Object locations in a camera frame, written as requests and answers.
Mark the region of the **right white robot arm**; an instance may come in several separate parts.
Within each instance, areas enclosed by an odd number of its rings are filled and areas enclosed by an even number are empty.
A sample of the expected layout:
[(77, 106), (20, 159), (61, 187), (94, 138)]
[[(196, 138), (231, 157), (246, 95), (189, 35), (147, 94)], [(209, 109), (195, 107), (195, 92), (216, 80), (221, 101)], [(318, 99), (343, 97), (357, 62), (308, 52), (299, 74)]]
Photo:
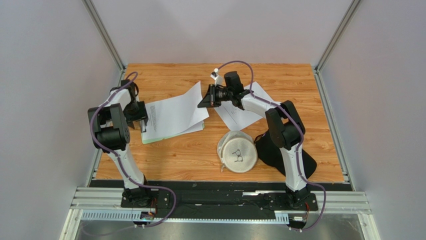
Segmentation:
[(283, 201), (291, 209), (309, 209), (313, 183), (308, 179), (318, 164), (303, 149), (306, 128), (293, 102), (267, 100), (251, 88), (245, 89), (236, 71), (220, 76), (216, 68), (210, 76), (214, 83), (208, 86), (198, 108), (218, 108), (223, 102), (230, 102), (240, 110), (263, 117), (268, 129), (254, 142), (257, 154), (286, 177)]

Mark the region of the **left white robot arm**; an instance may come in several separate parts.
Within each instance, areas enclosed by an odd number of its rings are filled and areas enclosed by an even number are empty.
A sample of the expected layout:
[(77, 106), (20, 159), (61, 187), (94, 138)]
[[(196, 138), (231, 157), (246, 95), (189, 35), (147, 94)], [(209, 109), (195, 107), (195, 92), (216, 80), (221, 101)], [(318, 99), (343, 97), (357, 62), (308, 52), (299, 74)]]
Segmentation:
[(149, 120), (146, 105), (139, 100), (138, 93), (139, 88), (132, 80), (122, 80), (119, 87), (110, 90), (104, 103), (87, 111), (94, 146), (113, 160), (123, 178), (121, 206), (124, 208), (148, 208), (154, 200), (129, 146), (129, 129), (135, 127), (135, 122), (143, 128)]

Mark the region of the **printed text paper sheet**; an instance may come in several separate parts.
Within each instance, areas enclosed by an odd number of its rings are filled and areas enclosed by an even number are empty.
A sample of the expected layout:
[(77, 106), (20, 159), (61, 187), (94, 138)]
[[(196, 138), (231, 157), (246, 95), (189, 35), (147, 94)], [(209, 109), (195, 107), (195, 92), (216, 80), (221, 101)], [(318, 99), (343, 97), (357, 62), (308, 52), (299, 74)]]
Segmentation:
[(147, 130), (141, 133), (144, 144), (159, 141), (183, 134), (198, 132), (204, 129), (204, 120), (210, 115), (208, 113), (186, 116), (182, 114), (171, 114), (158, 112), (149, 114)]

